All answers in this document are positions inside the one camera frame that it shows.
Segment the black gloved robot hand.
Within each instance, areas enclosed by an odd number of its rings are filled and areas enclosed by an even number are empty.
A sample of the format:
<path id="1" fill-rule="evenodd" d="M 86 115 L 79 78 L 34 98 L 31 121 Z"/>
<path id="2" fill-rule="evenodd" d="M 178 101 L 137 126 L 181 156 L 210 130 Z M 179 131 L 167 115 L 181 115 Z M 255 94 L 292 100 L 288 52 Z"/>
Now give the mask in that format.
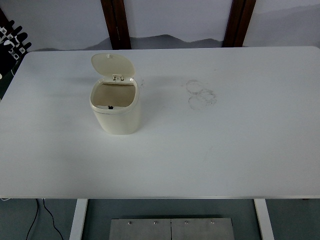
<path id="1" fill-rule="evenodd" d="M 28 34 L 22 26 L 14 28 L 14 20 L 0 27 L 0 78 L 2 79 L 26 54 L 32 46 L 25 42 Z"/>

